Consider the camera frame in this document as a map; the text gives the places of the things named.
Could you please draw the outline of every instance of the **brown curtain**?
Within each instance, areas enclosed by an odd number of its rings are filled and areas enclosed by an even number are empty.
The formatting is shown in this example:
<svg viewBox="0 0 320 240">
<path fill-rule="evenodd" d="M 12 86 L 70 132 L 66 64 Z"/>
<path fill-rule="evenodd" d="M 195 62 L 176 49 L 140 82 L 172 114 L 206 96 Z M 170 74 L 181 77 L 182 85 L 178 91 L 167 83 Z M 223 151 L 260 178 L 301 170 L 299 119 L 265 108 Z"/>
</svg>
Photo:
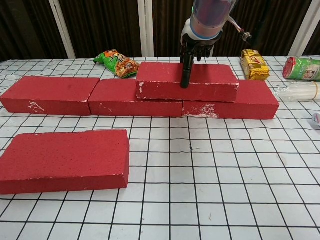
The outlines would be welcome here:
<svg viewBox="0 0 320 240">
<path fill-rule="evenodd" d="M 320 55 L 320 22 L 314 30 L 314 33 L 306 46 L 303 55 Z"/>
<path fill-rule="evenodd" d="M 67 58 L 47 0 L 0 0 L 0 46 L 0 62 Z"/>
<path fill-rule="evenodd" d="M 179 56 L 181 31 L 190 18 L 193 0 L 152 0 L 152 3 L 155 55 Z M 255 37 L 252 48 L 264 56 L 283 56 L 289 53 L 310 3 L 311 0 L 238 0 L 231 16 Z M 245 48 L 250 46 L 227 22 L 213 55 L 240 56 Z"/>
<path fill-rule="evenodd" d="M 141 57 L 136 0 L 60 0 L 77 58 L 93 58 L 117 49 Z"/>
</svg>

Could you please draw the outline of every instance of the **grid tablecloth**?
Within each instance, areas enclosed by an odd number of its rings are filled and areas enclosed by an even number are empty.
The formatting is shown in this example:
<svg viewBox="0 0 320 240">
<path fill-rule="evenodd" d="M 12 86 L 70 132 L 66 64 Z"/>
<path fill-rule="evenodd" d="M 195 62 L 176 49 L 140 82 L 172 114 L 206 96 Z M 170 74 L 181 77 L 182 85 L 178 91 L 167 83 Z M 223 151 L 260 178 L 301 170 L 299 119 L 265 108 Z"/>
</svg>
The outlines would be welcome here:
<svg viewBox="0 0 320 240">
<path fill-rule="evenodd" d="M 285 86 L 287 57 L 265 60 L 268 86 Z M 200 63 L 245 78 L 239 57 Z M 0 93 L 24 75 L 114 78 L 92 59 L 9 60 Z M 280 101 L 273 120 L 12 114 L 1 105 L 0 155 L 21 133 L 125 128 L 130 175 L 127 189 L 0 195 L 0 239 L 320 240 L 315 112 L 314 100 Z"/>
</svg>

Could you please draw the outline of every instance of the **red foam brick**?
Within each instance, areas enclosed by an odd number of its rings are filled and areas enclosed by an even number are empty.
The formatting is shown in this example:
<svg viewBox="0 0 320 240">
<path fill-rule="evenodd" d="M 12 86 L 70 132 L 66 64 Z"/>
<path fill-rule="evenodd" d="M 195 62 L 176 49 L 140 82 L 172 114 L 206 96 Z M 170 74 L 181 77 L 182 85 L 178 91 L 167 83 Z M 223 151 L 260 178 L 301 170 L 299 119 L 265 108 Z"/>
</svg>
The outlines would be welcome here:
<svg viewBox="0 0 320 240">
<path fill-rule="evenodd" d="M 0 101 L 10 113 L 90 115 L 88 99 L 99 78 L 24 76 Z"/>
<path fill-rule="evenodd" d="M 0 158 L 0 194 L 126 188 L 127 131 L 17 135 Z"/>
<path fill-rule="evenodd" d="M 239 81 L 239 90 L 232 102 L 184 101 L 183 115 L 219 119 L 273 119 L 279 107 L 265 82 Z"/>
<path fill-rule="evenodd" d="M 94 89 L 89 105 L 99 116 L 181 117 L 183 103 L 138 99 L 135 79 L 105 79 Z"/>
<path fill-rule="evenodd" d="M 188 88 L 181 88 L 181 63 L 142 62 L 136 76 L 139 99 L 234 102 L 238 80 L 230 66 L 194 64 Z"/>
</svg>

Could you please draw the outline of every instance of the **yellow package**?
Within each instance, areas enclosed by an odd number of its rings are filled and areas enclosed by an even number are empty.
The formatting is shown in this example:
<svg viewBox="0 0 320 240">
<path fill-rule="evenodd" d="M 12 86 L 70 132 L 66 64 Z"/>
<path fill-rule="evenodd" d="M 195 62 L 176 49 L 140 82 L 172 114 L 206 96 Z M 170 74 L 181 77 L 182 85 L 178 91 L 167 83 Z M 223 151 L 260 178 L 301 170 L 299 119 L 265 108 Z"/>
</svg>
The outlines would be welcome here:
<svg viewBox="0 0 320 240">
<path fill-rule="evenodd" d="M 241 66 L 248 80 L 265 81 L 269 77 L 269 68 L 256 50 L 245 49 L 241 52 Z"/>
</svg>

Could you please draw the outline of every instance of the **robotic arm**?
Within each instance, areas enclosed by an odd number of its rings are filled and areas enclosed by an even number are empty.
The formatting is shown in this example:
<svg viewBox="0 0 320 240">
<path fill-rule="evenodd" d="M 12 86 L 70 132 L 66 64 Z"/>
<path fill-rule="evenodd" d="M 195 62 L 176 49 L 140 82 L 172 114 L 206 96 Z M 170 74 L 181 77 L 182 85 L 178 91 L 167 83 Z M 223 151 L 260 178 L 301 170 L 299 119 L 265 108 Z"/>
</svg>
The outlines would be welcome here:
<svg viewBox="0 0 320 240">
<path fill-rule="evenodd" d="M 230 17 L 230 12 L 237 0 L 195 0 L 191 17 L 185 22 L 181 34 L 180 63 L 183 63 L 181 87 L 189 85 L 194 57 L 198 62 L 202 57 L 209 57 L 216 41 L 223 33 L 227 21 L 232 23 L 247 41 L 251 35 L 238 26 Z"/>
</svg>

